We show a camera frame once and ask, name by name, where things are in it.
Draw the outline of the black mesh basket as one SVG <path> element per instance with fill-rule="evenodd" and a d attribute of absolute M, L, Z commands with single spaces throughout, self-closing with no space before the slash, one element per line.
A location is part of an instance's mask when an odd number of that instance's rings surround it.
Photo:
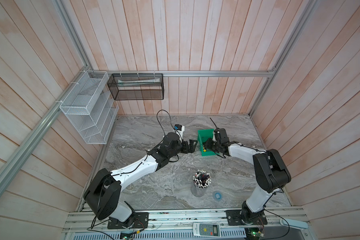
<path fill-rule="evenodd" d="M 116 101 L 164 99 L 162 74 L 111 74 L 107 86 Z"/>

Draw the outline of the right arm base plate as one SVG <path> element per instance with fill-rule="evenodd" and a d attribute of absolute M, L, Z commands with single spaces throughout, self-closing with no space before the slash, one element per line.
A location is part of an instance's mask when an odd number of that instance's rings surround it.
<path fill-rule="evenodd" d="M 226 210 L 225 213 L 229 226 L 239 226 L 239 225 L 265 226 L 268 224 L 268 221 L 263 211 L 260 211 L 258 213 L 252 213 L 247 209 L 241 209 L 241 210 Z"/>

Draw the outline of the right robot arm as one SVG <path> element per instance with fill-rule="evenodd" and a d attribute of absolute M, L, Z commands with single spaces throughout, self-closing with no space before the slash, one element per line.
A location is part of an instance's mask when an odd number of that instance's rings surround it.
<path fill-rule="evenodd" d="M 237 141 L 230 141 L 223 128 L 216 128 L 213 137 L 208 138 L 202 146 L 203 149 L 222 158 L 235 157 L 253 165 L 257 185 L 251 196 L 242 204 L 240 224 L 256 224 L 257 220 L 266 223 L 267 221 L 263 220 L 265 205 L 292 180 L 280 153 L 275 149 L 259 150 Z"/>

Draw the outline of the blue tape roll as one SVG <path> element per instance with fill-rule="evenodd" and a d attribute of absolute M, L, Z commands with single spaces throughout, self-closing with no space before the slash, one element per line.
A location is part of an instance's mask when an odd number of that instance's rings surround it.
<path fill-rule="evenodd" d="M 213 193 L 213 198 L 214 198 L 214 200 L 216 200 L 216 201 L 221 201 L 222 198 L 223 198 L 223 196 L 222 196 L 222 194 L 221 194 L 220 192 L 215 191 L 215 192 Z"/>

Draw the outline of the green plastic bin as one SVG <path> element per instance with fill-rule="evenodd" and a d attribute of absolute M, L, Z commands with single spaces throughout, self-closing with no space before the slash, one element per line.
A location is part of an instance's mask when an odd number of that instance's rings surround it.
<path fill-rule="evenodd" d="M 208 150 L 205 146 L 205 142 L 208 139 L 212 139 L 213 137 L 214 137 L 213 129 L 198 130 L 198 143 L 200 144 L 200 151 L 201 151 L 202 157 L 216 155 L 213 151 Z"/>

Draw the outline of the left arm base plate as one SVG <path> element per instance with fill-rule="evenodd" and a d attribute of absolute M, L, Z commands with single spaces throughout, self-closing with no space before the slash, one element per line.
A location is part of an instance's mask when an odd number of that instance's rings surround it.
<path fill-rule="evenodd" d="M 125 221 L 120 222 L 115 218 L 110 218 L 108 222 L 108 229 L 110 230 L 132 230 L 132 229 L 146 229 L 149 222 L 149 212 L 133 212 L 132 215 Z"/>

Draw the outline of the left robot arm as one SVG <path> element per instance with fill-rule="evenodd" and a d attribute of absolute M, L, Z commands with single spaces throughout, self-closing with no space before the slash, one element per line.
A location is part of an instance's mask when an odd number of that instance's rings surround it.
<path fill-rule="evenodd" d="M 134 210 L 119 200 L 121 192 L 140 178 L 165 167 L 183 149 L 183 131 L 166 134 L 140 160 L 118 170 L 99 170 L 85 191 L 84 200 L 99 220 L 110 217 L 122 223 L 131 221 Z"/>

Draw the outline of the cup of pens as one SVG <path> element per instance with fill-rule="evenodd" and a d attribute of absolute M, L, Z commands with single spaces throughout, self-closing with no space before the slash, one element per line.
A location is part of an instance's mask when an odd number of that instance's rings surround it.
<path fill-rule="evenodd" d="M 203 197 L 211 184 L 211 175 L 204 170 L 197 170 L 193 176 L 191 193 L 197 197 Z"/>

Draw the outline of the white remote control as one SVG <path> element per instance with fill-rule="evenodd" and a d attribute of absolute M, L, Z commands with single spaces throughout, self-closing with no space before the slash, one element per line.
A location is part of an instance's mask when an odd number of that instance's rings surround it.
<path fill-rule="evenodd" d="M 220 238 L 221 226 L 218 224 L 193 223 L 193 234 L 197 237 Z"/>

